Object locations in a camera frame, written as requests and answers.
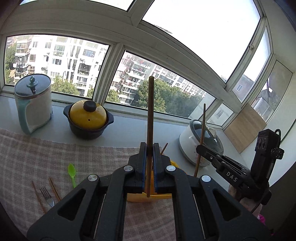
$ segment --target spoon handle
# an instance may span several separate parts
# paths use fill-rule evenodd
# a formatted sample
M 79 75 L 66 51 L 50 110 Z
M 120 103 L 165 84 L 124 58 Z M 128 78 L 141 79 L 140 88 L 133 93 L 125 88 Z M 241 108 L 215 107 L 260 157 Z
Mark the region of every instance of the spoon handle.
M 72 182 L 73 182 L 73 187 L 75 188 L 76 187 L 76 183 L 75 183 L 74 177 L 72 177 Z

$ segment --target yellow pot lid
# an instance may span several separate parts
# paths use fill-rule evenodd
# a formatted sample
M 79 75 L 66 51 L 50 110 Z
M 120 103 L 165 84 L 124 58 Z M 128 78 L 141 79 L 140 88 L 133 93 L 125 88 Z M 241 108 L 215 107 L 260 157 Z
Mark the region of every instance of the yellow pot lid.
M 69 111 L 70 120 L 85 130 L 98 130 L 107 120 L 105 109 L 92 100 L 80 100 Z

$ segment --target triangular cutout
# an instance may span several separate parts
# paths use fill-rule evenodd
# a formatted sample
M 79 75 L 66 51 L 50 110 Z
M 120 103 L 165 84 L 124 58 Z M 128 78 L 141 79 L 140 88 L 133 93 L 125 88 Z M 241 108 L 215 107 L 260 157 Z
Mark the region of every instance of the triangular cutout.
M 66 202 L 57 212 L 59 216 L 73 221 L 76 217 L 82 199 L 86 193 L 85 189 L 81 189 L 76 193 L 76 195 Z
M 225 221 L 232 220 L 240 215 L 240 210 L 233 206 L 219 191 L 214 190 L 213 194 Z

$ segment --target sky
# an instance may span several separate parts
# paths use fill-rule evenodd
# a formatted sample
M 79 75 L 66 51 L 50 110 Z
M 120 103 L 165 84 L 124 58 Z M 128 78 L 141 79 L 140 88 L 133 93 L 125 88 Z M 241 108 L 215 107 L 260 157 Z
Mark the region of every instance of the sky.
M 23 3 L 36 1 L 25 0 Z M 127 10 L 133 0 L 93 0 Z M 155 0 L 143 20 L 170 31 L 226 79 L 240 61 L 260 15 L 253 0 Z M 269 54 L 267 34 L 245 75 L 255 81 Z

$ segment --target lid knob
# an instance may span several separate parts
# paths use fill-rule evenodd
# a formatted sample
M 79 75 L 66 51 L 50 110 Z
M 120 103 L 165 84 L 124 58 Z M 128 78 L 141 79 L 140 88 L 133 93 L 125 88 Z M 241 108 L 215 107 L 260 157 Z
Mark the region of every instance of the lid knob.
M 87 100 L 83 104 L 83 109 L 87 112 L 94 112 L 96 110 L 96 103 L 92 100 Z
M 34 86 L 36 86 L 38 84 L 38 81 L 37 80 L 35 80 L 35 77 L 34 76 L 31 76 L 31 78 L 30 78 L 30 84 L 27 84 L 27 87 L 34 87 Z

